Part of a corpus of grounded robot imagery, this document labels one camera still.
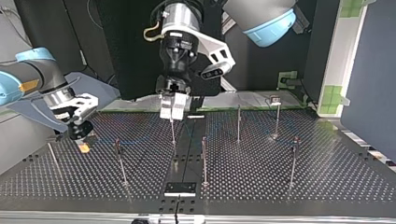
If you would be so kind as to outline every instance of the wall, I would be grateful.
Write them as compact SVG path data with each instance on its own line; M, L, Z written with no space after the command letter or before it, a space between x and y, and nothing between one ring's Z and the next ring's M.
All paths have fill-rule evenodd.
M298 6L306 18L314 21L316 2L300 0ZM235 25L225 35L236 65L226 79L239 91L274 91L279 72L305 70L310 34L297 35L290 29L280 40L268 48L256 46Z
M317 1L304 73L306 90L316 102L318 102L320 96L339 4L340 0Z
M13 0L0 0L0 6L16 10ZM14 15L9 16L22 36L25 36L21 22ZM15 54L30 49L17 34L6 18L0 14L0 62L15 60Z
M361 9L361 13L356 17L341 17L342 7L339 10L339 18L335 24L332 37L332 46L329 53L326 71L322 83L321 93L318 101L318 114L321 117L340 118L343 106L337 105L336 109L325 112L325 91L328 86L341 87L341 97L347 95L347 88L355 62L356 51L361 37L361 28L364 24L367 7Z
M15 9L12 0L0 0L0 6ZM10 16L17 29L22 32L21 23ZM30 47L21 41L13 28L0 14L0 62L15 60L15 54ZM25 117L0 107L0 174L13 164L21 161L33 151L46 144L46 139L53 130L35 123Z
M342 124L396 161L396 1L368 6L353 65Z

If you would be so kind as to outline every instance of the metal plate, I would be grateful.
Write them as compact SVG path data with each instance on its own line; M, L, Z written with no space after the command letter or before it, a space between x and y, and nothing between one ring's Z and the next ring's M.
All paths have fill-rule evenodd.
M283 110L275 141L276 112L243 111L238 144L236 111L210 113L207 120L209 186L202 187L206 205L198 213L375 216L376 206L386 206L394 217L396 175L379 171L380 162L330 122ZM290 186L295 136L302 143Z
M89 154L66 140L54 146L59 170L44 151L0 176L0 210L396 217L396 174L388 167L305 110L282 111L274 141L275 115L243 111L239 144L236 111L207 113L206 123L184 130L206 130L209 185L195 198L177 200L163 197L175 155L169 121L158 114L100 114L93 119L99 142ZM179 143L201 147L200 134L180 138L182 124L176 128ZM295 136L302 143L290 187ZM113 153L117 137L126 149L128 188Z
M49 151L34 155L34 161L26 168L0 182L1 197L36 202L159 202L174 155L170 122L160 119L158 114L105 113L92 123L98 141L90 153L80 153L69 139L53 144L59 167ZM180 122L175 125L178 136ZM114 152L116 138L124 149L123 164L130 183L127 188L121 184L122 172ZM158 212L158 207L154 208L151 212Z

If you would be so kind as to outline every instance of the metal rod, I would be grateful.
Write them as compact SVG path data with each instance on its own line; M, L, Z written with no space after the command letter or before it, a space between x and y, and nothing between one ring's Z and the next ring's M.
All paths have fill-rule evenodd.
M176 144L176 138L175 138L175 127L172 119L169 119L171 121L171 127L172 127L172 143L173 145Z
M296 162L297 162L297 158L299 156L300 153L300 138L295 136L293 139L293 165L291 167L291 177L290 177L290 186L289 186L289 190L291 190L291 188L293 187L293 182L294 182L294 172L295 172L295 168L296 168Z
M120 165L122 170L122 176L124 178L124 185L128 185L128 180L126 179L125 169L123 167L122 157L120 156Z
M55 161L55 163L58 165L58 161L56 160L55 153L53 152L52 145L50 143L48 143L48 146L49 146L49 151L50 151L50 154L51 154L51 156L53 158L53 161Z
M291 190L291 188L293 188L293 181L294 181L294 171L296 169L296 149L295 147L293 147L293 165L291 167L291 177L290 177L290 186L289 186L289 190Z
M276 126L275 126L275 134L274 137L278 137L277 129L279 128L279 116L280 116L280 105L277 106L277 112L276 112Z
M59 172L59 175L61 177L61 180L64 181L64 177L62 175L61 167L59 166L58 160L56 159L55 152L53 151L52 145L50 143L48 143L48 146L49 146L49 151L50 151L50 154L51 154L51 156L53 158L53 161L55 162L56 168L58 169L58 172Z
M204 187L209 185L207 182L207 172L206 172L206 137L202 138L202 153L203 153L203 159L204 159Z
M242 119L241 119L241 105L238 105L238 139L237 139L238 143L241 141L241 136L240 136L240 134L241 134L241 121L242 121Z

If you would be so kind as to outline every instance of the black cable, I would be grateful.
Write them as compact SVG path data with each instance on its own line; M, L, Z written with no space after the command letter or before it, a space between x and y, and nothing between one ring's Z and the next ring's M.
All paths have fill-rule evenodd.
M210 6L211 7L224 7L225 4L227 4L228 0L210 0Z
M17 60L11 60L11 61L4 61L4 62L0 62L0 64L2 63L15 63Z
M106 84L110 84L111 81L114 79L114 77L116 76L116 74L111 75L107 80L106 80Z
M308 91L306 90L305 85L304 85L304 83L303 83L303 80L300 79L300 82L301 82L301 86L302 86L303 89L304 89L305 94L308 96L308 100L311 100L311 102L312 102L312 104L314 105L315 109L318 111L318 106L317 106L317 104L314 102L314 99L312 99L312 97L309 95Z

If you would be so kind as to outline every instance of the white panel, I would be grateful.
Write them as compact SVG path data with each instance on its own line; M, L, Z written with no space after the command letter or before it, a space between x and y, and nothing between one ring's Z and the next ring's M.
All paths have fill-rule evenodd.
M322 90L319 98L319 109L325 86L342 86L341 95L346 96L356 49L361 37L361 27L364 23L367 7L364 7L359 17L338 18L332 38ZM321 117L340 118L343 107L338 107L335 115L319 114Z
M13 0L0 0L0 6L17 10ZM8 16L22 36L25 36L21 21L12 14L8 14ZM15 60L16 53L30 49L30 47L18 37L6 17L2 14L0 14L0 40L0 62Z
M52 129L21 115L0 123L0 174L46 144Z

